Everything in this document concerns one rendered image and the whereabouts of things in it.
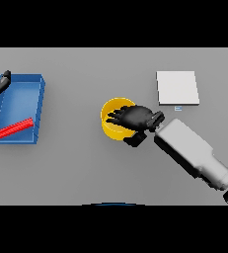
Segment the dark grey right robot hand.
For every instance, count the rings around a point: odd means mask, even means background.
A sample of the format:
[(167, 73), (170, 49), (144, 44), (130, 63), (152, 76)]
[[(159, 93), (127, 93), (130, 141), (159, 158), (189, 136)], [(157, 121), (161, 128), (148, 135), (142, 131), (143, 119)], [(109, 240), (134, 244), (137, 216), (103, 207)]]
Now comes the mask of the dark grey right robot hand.
[(134, 136), (123, 139), (126, 144), (132, 147), (137, 147), (145, 140), (147, 137), (146, 130), (154, 132), (165, 119), (161, 111), (153, 113), (147, 107), (137, 105), (122, 106), (120, 109), (108, 113), (108, 116), (107, 123), (135, 131)]

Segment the yellow bowl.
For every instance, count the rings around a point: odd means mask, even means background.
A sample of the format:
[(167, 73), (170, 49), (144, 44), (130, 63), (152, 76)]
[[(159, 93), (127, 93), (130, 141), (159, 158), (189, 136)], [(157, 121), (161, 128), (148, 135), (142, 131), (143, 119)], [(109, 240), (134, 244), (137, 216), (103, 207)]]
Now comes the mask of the yellow bowl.
[(109, 113), (119, 110), (122, 106), (134, 106), (135, 103), (123, 97), (112, 98), (105, 102), (101, 110), (102, 129), (106, 136), (113, 140), (123, 140), (125, 137), (132, 137), (134, 131), (122, 126), (107, 123)]

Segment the red beaker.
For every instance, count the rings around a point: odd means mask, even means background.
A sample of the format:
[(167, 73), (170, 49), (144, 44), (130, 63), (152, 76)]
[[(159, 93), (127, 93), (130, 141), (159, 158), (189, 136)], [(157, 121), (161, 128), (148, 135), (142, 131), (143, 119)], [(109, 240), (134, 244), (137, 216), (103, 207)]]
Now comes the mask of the red beaker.
[(24, 119), (15, 124), (5, 126), (0, 128), (0, 139), (33, 126), (34, 121), (32, 118)]

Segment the pale square metallic scale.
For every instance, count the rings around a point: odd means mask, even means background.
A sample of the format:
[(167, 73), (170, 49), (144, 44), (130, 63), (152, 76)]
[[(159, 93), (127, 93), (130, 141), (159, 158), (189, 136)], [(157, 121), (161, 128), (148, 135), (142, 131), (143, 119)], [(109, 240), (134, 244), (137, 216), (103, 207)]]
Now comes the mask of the pale square metallic scale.
[(193, 71), (157, 71), (156, 80), (160, 106), (199, 104)]

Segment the blue tray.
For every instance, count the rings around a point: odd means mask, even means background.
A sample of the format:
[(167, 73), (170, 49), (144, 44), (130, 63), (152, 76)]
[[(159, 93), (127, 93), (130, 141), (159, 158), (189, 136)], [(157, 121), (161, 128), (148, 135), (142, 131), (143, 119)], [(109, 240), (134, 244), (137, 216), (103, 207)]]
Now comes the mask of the blue tray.
[(0, 128), (32, 118), (34, 125), (0, 138), (0, 144), (36, 144), (45, 82), (41, 74), (11, 75), (11, 84), (0, 94)]

